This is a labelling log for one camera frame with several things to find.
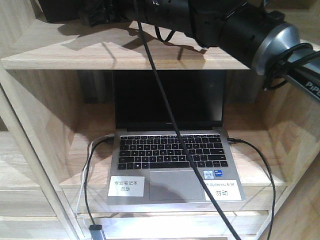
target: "laptop screen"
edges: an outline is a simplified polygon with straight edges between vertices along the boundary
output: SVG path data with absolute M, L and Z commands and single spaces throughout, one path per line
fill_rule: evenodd
M 225 70 L 158 70 L 158 73 L 179 129 L 222 126 Z M 152 70 L 114 70 L 113 90 L 116 128 L 173 129 Z

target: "wooden panel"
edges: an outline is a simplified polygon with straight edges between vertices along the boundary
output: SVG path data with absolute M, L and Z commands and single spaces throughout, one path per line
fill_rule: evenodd
M 75 71 L 3 71 L 0 82 L 53 186 L 73 140 L 81 91 Z
M 288 10 L 287 19 L 298 25 L 301 37 L 320 44 L 319 19 L 308 10 Z M 220 48 L 201 49 L 192 39 L 176 32 L 170 43 L 157 40 L 154 27 L 144 24 L 158 69 L 247 69 Z M 98 25 L 94 28 L 74 20 L 48 24 L 34 21 L 1 60 L 5 69 L 150 69 L 136 22 Z
M 285 187 L 277 187 L 277 198 L 282 194 Z M 273 190 L 271 187 L 244 187 L 245 201 L 239 202 L 219 202 L 219 206 L 223 211 L 262 211 L 269 210 L 272 205 Z M 72 209 L 76 210 L 79 189 L 63 190 Z M 90 210 L 92 213 L 134 213 L 134 212 L 207 212 L 215 211 L 212 203 L 182 203 L 182 204 L 150 204 L 150 205 L 107 205 L 108 196 L 107 188 L 88 188 L 87 197 Z M 78 208 L 79 213 L 86 213 L 86 205 L 84 195 Z
M 69 240 L 56 217 L 0 216 L 0 239 Z
M 320 155 L 275 216 L 271 239 L 319 239 L 320 236 Z M 260 240 L 267 239 L 265 231 Z
M 0 216 L 56 216 L 42 191 L 0 190 Z
M 284 175 L 299 180 L 320 151 L 320 104 L 290 84 L 262 92 L 258 104 Z
M 4 56 L 16 40 L 35 20 L 29 0 L 0 1 L 0 56 Z
M 11 133 L 0 132 L 0 143 L 0 190 L 40 190 Z

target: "cable connector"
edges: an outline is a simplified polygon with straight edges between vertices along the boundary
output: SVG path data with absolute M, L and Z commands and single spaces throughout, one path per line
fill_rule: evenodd
M 90 230 L 92 240 L 106 240 L 105 233 L 102 229 L 102 225 L 100 224 L 90 225 L 89 230 Z
M 242 142 L 241 139 L 235 139 L 235 138 L 228 138 L 227 140 L 229 144 L 238 144 Z

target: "wooden cabinet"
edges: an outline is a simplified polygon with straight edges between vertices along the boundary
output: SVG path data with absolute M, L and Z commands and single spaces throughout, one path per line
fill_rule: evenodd
M 283 11 L 288 22 L 298 26 L 301 37 L 319 50 L 319 1 L 305 2 L 308 6 L 314 4 L 312 10 L 303 8 L 300 1 L 288 1 L 288 9 Z M 277 8 L 276 1 L 274 4 L 270 7 Z M 0 188 L 5 191 L 0 196 L 0 218 L 4 221 L 0 226 L 5 224 L 9 230 L 14 226 L 9 219 L 13 216 L 17 221 L 30 221 L 18 223 L 19 228 L 15 228 L 21 232 L 46 217 L 45 224 L 50 226 L 37 225 L 35 232 L 50 229 L 58 234 L 59 225 L 63 229 L 55 238 L 89 239 L 86 226 L 90 222 L 83 199 L 79 216 L 74 214 L 81 170 L 88 143 L 114 133 L 115 123 L 112 105 L 83 103 L 77 70 L 150 69 L 136 23 L 94 28 L 82 26 L 77 20 L 48 24 L 33 0 L 2 0 L 0 13 L 4 33 L 0 35 L 1 117 L 10 132 L 4 135 L 13 136 L 21 151 L 20 158 L 11 156 L 13 163 L 9 166 L 11 160 L 0 158 L 5 166 L 0 170 L 1 179 L 16 181 L 15 188 L 6 188 L 6 183 Z M 200 49 L 182 33 L 163 44 L 156 40 L 152 26 L 145 24 L 144 30 L 159 69 L 246 69 L 221 49 Z M 274 92 L 259 92 L 255 103 L 227 104 L 224 115 L 230 137 L 251 142 L 266 155 L 275 179 L 279 210 L 320 150 L 320 104 L 288 84 Z M 2 148 L 9 149 L 9 143 L 1 141 Z M 270 180 L 254 150 L 240 144 L 231 150 L 247 199 L 224 202 L 221 207 L 243 239 L 257 239 L 270 221 Z M 179 220 L 190 224 L 188 231 L 179 226 L 175 233 L 153 232 L 158 234 L 153 237 L 232 239 L 208 203 L 182 204 L 179 208 L 169 204 L 106 205 L 111 155 L 111 146 L 96 152 L 88 189 L 93 216 L 107 229 L 107 236 L 150 238 L 126 230 L 141 224 L 152 229 L 159 223 L 170 229 L 171 221 Z M 28 174 L 21 168 L 28 169 Z M 211 229 L 210 225 L 219 227 Z M 0 233 L 0 238 L 7 237 Z

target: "keyboard key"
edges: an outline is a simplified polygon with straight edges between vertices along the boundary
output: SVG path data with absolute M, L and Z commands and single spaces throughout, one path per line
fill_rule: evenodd
M 142 163 L 142 169 L 148 169 L 149 168 L 149 163 Z
M 130 151 L 120 151 L 119 156 L 120 157 L 130 157 Z
M 207 168 L 210 168 L 210 167 L 213 167 L 214 165 L 213 165 L 212 161 L 205 161 L 205 166 Z
M 174 155 L 177 155 L 177 156 L 181 155 L 181 150 L 180 149 L 174 150 Z
M 172 156 L 171 157 L 171 162 L 178 162 L 178 161 L 179 161 L 178 156 Z
M 208 155 L 209 161 L 214 161 L 214 160 L 226 160 L 225 155 Z
M 134 169 L 134 164 L 133 163 L 127 163 L 126 164 L 126 169 Z
M 157 156 L 156 157 L 157 162 L 163 162 L 164 161 L 164 156 Z
M 227 161 L 220 161 L 221 167 L 228 167 Z
M 203 154 L 204 155 L 209 155 L 210 154 L 210 150 L 209 149 L 203 149 Z
M 186 161 L 186 156 L 184 156 L 184 155 L 180 155 L 178 158 L 179 158 L 180 162 Z
M 214 143 L 213 146 L 215 149 L 222 149 L 223 148 L 221 143 Z
M 215 155 L 215 154 L 224 154 L 223 149 L 210 149 L 210 154 Z
M 206 163 L 204 161 L 197 161 L 196 164 L 198 168 L 204 168 L 206 166 Z
M 134 157 L 134 162 L 135 163 L 141 163 L 141 161 L 142 161 L 142 158 L 140 156 L 135 156 Z
M 203 154 L 204 154 L 204 152 L 202 151 L 202 149 L 196 149 L 196 150 L 195 150 L 195 153 L 196 153 L 197 155 L 203 155 Z
M 129 150 L 129 145 L 120 146 L 120 151 L 128 151 L 128 150 Z
M 125 170 L 127 168 L 127 164 L 125 164 L 125 163 L 119 163 L 118 164 L 118 169 L 119 170 Z
M 156 162 L 157 158 L 155 156 L 150 156 L 149 157 L 149 162 Z
M 141 163 L 135 163 L 134 169 L 141 169 Z
M 207 155 L 201 155 L 200 159 L 201 159 L 201 161 L 208 161 Z
M 214 166 L 215 168 L 220 168 L 220 167 L 221 167 L 219 161 L 213 161 L 213 166 Z
M 193 155 L 192 158 L 193 158 L 193 161 L 200 161 L 199 155 Z
M 133 163 L 133 162 L 134 162 L 134 158 L 132 156 L 119 157 L 120 164 Z
M 189 162 L 187 161 L 175 161 L 175 162 L 150 162 L 149 167 L 151 169 L 171 169 L 171 168 L 189 168 Z
M 131 151 L 131 156 L 133 156 L 133 157 L 139 156 L 139 152 L 138 151 Z
M 165 162 L 171 162 L 171 156 L 164 156 Z

